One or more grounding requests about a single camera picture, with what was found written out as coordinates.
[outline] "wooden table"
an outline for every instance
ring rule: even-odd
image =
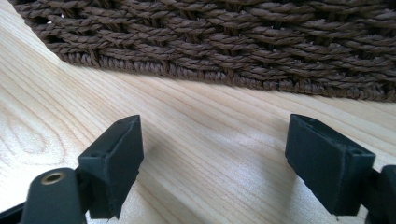
[[[145,159],[110,223],[363,223],[331,216],[284,157],[290,113],[396,163],[396,104],[252,91],[61,62],[0,2],[0,211],[114,121],[140,114]],[[95,220],[92,223],[107,223]]]

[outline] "screw hole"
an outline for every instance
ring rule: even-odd
[[[41,179],[41,184],[43,185],[51,185],[61,181],[64,178],[64,173],[56,172],[49,175],[44,176]]]
[[[93,152],[93,153],[91,153],[91,156],[92,157],[102,157],[103,153],[102,152]]]

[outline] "clamp jaw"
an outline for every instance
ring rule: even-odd
[[[59,168],[36,177],[25,203],[0,215],[0,223],[86,223],[120,217],[143,161],[139,116],[111,125],[79,157],[76,170]]]
[[[377,172],[373,152],[316,119],[295,114],[285,155],[331,214],[356,216],[362,204],[369,210],[368,223],[396,223],[396,165]]]

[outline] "light wood surface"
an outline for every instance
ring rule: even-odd
[[[140,114],[145,159],[108,223],[363,223],[331,216],[288,166],[290,113],[320,119],[396,163],[396,104],[252,91],[61,62],[0,1],[0,211],[33,178]],[[93,220],[91,223],[107,223]]]

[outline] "brown wicker basket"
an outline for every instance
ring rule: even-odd
[[[395,1],[9,2],[66,62],[396,101]]]

